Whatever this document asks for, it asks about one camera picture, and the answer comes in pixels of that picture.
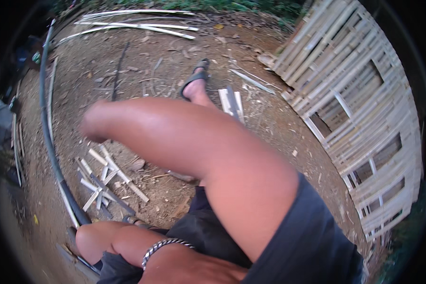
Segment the dirt ground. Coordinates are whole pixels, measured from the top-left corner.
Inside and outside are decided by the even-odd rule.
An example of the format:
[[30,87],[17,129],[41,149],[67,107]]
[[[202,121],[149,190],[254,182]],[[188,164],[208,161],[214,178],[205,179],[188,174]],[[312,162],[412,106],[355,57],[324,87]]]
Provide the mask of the dirt ground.
[[[232,56],[243,69],[284,89],[285,83],[277,75],[264,70],[265,66],[256,62],[255,57],[260,51],[273,52],[288,34],[281,32],[274,22],[249,14],[207,14],[207,17],[211,22],[199,17],[199,20],[206,22],[190,23],[191,26],[198,26],[199,31],[184,32],[196,36],[195,40],[138,29],[113,29],[76,37],[53,52],[58,56],[53,90],[55,148],[62,172],[76,201],[82,207],[91,192],[79,184],[74,158],[85,157],[93,171],[97,175],[101,174],[100,163],[88,155],[89,148],[99,151],[99,147],[80,136],[78,125],[89,105],[98,99],[110,99],[113,82],[105,86],[106,80],[102,83],[95,80],[116,69],[123,48],[129,41],[130,46],[125,53],[121,69],[126,70],[131,66],[138,71],[119,74],[119,79],[123,81],[119,84],[118,100],[142,97],[143,94],[153,96],[152,86],[157,96],[181,99],[178,95],[179,82],[189,76],[200,59],[208,57],[212,62],[207,88],[213,102],[221,108],[217,90],[226,88],[227,85],[232,86],[234,91],[240,91],[246,127],[278,149],[298,171],[307,176],[344,234],[366,257],[371,245],[365,242],[358,214],[344,182],[318,140],[281,98],[278,89],[270,87],[277,91],[277,95],[271,95],[249,85],[228,72],[232,66],[230,59],[222,55]],[[164,21],[165,24],[176,25],[180,22],[184,23]],[[224,28],[215,29],[213,26],[216,23],[221,23]],[[55,39],[59,40],[85,29],[85,26],[70,24]],[[224,38],[226,43],[222,43],[221,38]],[[49,85],[51,70],[52,65],[49,65],[46,86]],[[39,73],[29,71],[21,85],[20,121],[23,125],[26,153],[23,167],[27,180],[24,190],[28,203],[28,212],[23,219],[23,234],[33,250],[40,255],[39,258],[44,259],[35,263],[45,266],[42,272],[36,272],[35,278],[39,279],[39,282],[84,283],[88,280],[72,265],[66,264],[55,248],[56,243],[66,243],[76,251],[66,233],[71,221],[55,185],[43,140],[38,76]],[[124,169],[150,201],[144,204],[126,187],[117,189],[111,186],[120,181],[118,177],[109,183],[111,190],[120,198],[125,198],[124,200],[138,212],[139,218],[161,228],[170,228],[176,221],[176,218],[172,217],[176,208],[187,197],[193,197],[194,184],[171,176],[151,179],[165,173],[150,163],[145,165],[144,172],[132,172],[128,170],[128,166],[136,154],[117,142],[106,141],[104,145],[113,154],[118,166]],[[122,214],[125,214],[125,210],[116,204],[111,203],[108,209],[114,215],[113,220],[121,220]],[[92,219],[107,219],[96,209],[90,208],[87,213]],[[37,216],[39,225],[34,224],[34,215]]]

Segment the black pipe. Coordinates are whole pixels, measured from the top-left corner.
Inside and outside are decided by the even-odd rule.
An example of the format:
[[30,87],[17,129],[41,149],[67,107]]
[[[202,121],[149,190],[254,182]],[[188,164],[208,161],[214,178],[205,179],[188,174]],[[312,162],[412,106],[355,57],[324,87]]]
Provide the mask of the black pipe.
[[69,190],[68,185],[66,184],[65,178],[63,177],[63,173],[60,169],[60,164],[57,161],[57,157],[55,156],[55,149],[53,148],[52,140],[50,138],[49,134],[49,125],[47,122],[47,110],[46,110],[46,97],[45,97],[45,91],[44,91],[44,83],[46,79],[46,61],[47,61],[47,55],[49,52],[49,42],[50,42],[50,36],[53,30],[53,23],[55,20],[52,21],[47,37],[46,37],[46,43],[44,44],[43,54],[41,55],[41,67],[40,67],[40,109],[41,109],[41,127],[43,128],[43,134],[44,134],[44,141],[46,143],[47,148],[47,154],[50,159],[50,163],[52,165],[52,169],[55,173],[55,177],[57,181],[61,184],[63,191],[66,194],[66,197],[68,199],[69,205],[73,209],[74,215],[76,216],[76,219],[78,220],[79,224],[91,224],[91,220],[88,217],[88,215],[79,207],[79,204],[77,204],[76,200],[74,199],[73,194],[71,193],[71,190]]

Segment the dark sandal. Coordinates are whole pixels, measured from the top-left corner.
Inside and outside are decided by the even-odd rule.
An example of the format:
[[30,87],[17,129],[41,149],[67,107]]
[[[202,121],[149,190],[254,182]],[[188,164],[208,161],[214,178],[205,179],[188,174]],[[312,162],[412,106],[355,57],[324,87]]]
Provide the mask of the dark sandal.
[[[188,99],[187,97],[185,97],[183,95],[184,88],[186,88],[186,86],[189,83],[191,83],[192,81],[197,80],[197,79],[204,79],[205,81],[207,81],[208,78],[209,78],[209,74],[207,72],[207,70],[209,69],[209,66],[210,66],[210,60],[208,60],[208,58],[204,58],[204,59],[199,61],[199,63],[194,67],[192,75],[189,78],[186,79],[186,81],[183,83],[183,86],[180,88],[180,96],[182,98],[184,98],[187,101],[191,101],[190,99]],[[194,73],[194,71],[197,68],[203,68],[204,70],[197,72],[197,73]]]
[[146,228],[146,229],[153,228],[153,226],[151,226],[151,225],[149,225],[149,224],[145,223],[143,220],[141,220],[141,219],[137,218],[136,216],[132,216],[132,215],[125,215],[125,216],[123,216],[123,220],[122,220],[122,222],[124,222],[124,223],[129,223],[129,224],[134,224],[134,223],[136,223],[137,221],[141,221],[141,222],[143,223],[143,224],[138,225],[138,227]]

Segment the black shirt sleeve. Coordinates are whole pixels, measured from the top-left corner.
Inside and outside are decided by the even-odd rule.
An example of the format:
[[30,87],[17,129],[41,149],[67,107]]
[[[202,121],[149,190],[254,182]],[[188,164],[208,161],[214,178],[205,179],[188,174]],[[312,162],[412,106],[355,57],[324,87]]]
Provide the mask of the black shirt sleeve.
[[361,283],[363,258],[299,174],[297,197],[244,284]]

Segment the silver bracelet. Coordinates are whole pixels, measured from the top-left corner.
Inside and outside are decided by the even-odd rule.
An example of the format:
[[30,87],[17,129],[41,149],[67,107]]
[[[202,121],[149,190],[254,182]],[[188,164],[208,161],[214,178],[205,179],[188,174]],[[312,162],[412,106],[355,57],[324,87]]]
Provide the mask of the silver bracelet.
[[142,260],[142,268],[143,268],[143,270],[145,270],[145,267],[147,265],[147,262],[148,262],[148,259],[150,258],[150,256],[152,256],[153,253],[155,253],[163,245],[167,245],[167,244],[182,244],[184,246],[189,247],[190,249],[195,249],[195,247],[192,244],[190,244],[190,243],[188,243],[186,241],[183,241],[182,239],[168,238],[168,239],[160,240],[159,242],[157,242],[153,246],[151,246],[147,250],[147,253],[144,255],[143,260]]

